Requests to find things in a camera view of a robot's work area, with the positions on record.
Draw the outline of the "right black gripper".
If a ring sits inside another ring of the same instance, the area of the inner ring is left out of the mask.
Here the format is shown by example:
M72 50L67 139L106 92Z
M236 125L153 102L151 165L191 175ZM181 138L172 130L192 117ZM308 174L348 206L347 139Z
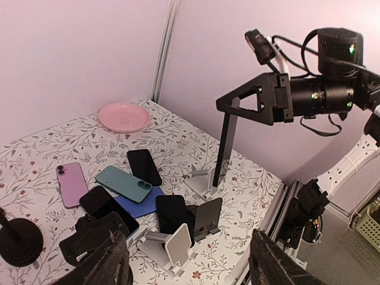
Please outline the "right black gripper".
M235 100L259 94L259 111L232 106ZM216 100L224 113L265 125L293 122L293 103L288 74L263 73Z

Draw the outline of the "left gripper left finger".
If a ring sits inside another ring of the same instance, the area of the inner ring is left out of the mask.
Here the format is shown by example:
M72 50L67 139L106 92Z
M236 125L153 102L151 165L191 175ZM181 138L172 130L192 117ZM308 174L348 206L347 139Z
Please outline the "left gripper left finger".
M130 284L131 267L126 237L129 229L113 211L96 219L78 219L76 232L59 243L65 261L74 269L59 284Z

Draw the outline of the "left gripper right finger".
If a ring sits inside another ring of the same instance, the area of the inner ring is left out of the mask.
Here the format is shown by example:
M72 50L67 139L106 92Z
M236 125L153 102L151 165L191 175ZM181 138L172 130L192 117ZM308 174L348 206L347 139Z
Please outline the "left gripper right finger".
M313 285L323 282L297 265L262 230L254 229L250 242L252 284Z

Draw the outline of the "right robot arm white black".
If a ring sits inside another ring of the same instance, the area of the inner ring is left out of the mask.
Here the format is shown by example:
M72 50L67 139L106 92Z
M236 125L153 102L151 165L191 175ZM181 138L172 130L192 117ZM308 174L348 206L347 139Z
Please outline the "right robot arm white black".
M304 207L313 202L325 205L341 185L379 155L379 75L363 65L363 37L345 28L312 30L299 47L304 55L310 40L317 40L314 54L318 73L303 64L306 73L298 77L289 74L290 60L275 36L265 37L251 30L245 33L245 39L258 62L270 66L271 72L217 99L216 107L224 113L224 120L212 185L218 187L226 175L238 118L272 125L318 115L336 114L345 119L353 106L370 110L372 114L356 146L298 192L297 199Z

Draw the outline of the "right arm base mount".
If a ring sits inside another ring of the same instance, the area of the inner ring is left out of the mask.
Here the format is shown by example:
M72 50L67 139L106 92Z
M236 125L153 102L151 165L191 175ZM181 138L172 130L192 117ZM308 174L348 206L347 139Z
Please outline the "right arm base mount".
M327 198L327 192L321 191L317 181L317 179L310 180L290 200L278 234L278 238L290 248L297 248L302 229L307 222L321 216L325 210L325 206L330 202Z

